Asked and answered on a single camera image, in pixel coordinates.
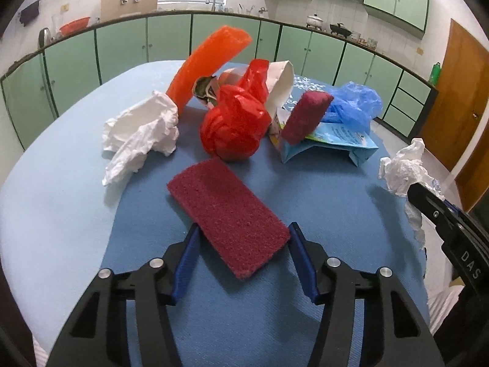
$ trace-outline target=red plastic bag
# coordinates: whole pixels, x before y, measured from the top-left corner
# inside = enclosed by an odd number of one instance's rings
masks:
[[[268,61],[251,61],[235,85],[223,85],[217,94],[218,105],[204,117],[200,140],[204,150],[224,161],[245,160],[260,146],[271,117],[265,110]]]

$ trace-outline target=blue tablecloth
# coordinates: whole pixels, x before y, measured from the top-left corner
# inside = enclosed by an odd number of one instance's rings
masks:
[[[47,351],[101,266],[136,269],[187,232],[190,221],[166,184],[207,158],[197,136],[205,111],[196,101],[182,115],[173,155],[151,153],[127,187],[127,180],[101,184],[112,157],[102,152],[103,123],[154,89],[166,90],[181,64],[146,63],[84,97],[34,141],[0,191],[2,267]],[[404,200],[377,179],[387,152],[372,138],[380,148],[360,168],[346,153],[328,149],[307,150],[284,165],[267,139],[249,161],[230,167],[285,224],[299,222],[331,256],[371,272],[390,266],[427,319],[425,255]],[[185,366],[300,367],[312,349],[321,308],[302,294],[286,249],[240,282],[204,243],[189,292],[169,313]],[[134,323],[134,314],[128,315]],[[134,337],[134,324],[131,329]],[[352,365],[360,337],[357,320]]]
[[[301,89],[320,83],[296,78]],[[170,196],[166,184],[183,169],[208,159],[199,138],[206,110],[192,100],[180,122],[178,148],[169,158],[150,153],[128,183],[114,220],[102,263],[116,272],[138,269],[181,241],[191,220]],[[428,317],[422,282],[425,254],[417,250],[403,212],[404,201],[387,192],[377,179],[379,150],[360,168],[347,152],[314,148],[282,164],[271,142],[233,172],[285,224],[297,221],[306,238],[321,243],[355,269],[374,272],[389,266]],[[169,307],[170,320],[185,366],[307,365],[322,307],[301,290],[288,249],[246,281],[236,279],[207,242],[184,300]],[[362,338],[361,302],[356,308],[350,365],[358,365]],[[128,311],[131,359],[138,361],[134,305]]]

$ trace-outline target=red sponge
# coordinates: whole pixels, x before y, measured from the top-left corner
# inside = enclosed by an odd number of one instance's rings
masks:
[[[287,227],[219,159],[183,170],[167,188],[239,279],[250,277],[290,238]]]
[[[282,138],[291,145],[302,141],[317,127],[332,100],[327,92],[304,92],[280,134]]]

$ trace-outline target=crumpled white tissue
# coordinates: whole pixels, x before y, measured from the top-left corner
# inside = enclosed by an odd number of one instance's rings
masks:
[[[438,198],[445,200],[441,194],[439,183],[428,174],[423,167],[421,156],[425,151],[425,143],[421,138],[413,138],[411,145],[399,150],[393,159],[381,158],[378,178],[385,178],[387,189],[396,196],[407,197],[409,186],[421,182]],[[406,201],[404,208],[407,220],[415,231],[416,240],[421,248],[425,246],[425,231],[421,229],[422,217],[420,211],[410,202]]]
[[[138,172],[147,153],[153,149],[169,156],[176,149],[178,108],[163,92],[151,97],[104,124],[104,150],[116,152],[105,169],[102,184],[107,186],[123,179],[128,172]]]

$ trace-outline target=green bottle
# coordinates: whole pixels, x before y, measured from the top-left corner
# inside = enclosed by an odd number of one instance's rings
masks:
[[[436,85],[438,82],[439,78],[439,73],[441,72],[442,67],[439,65],[439,62],[436,62],[435,65],[433,65],[433,69],[431,69],[431,74],[429,75],[429,80],[428,82],[432,85]]]

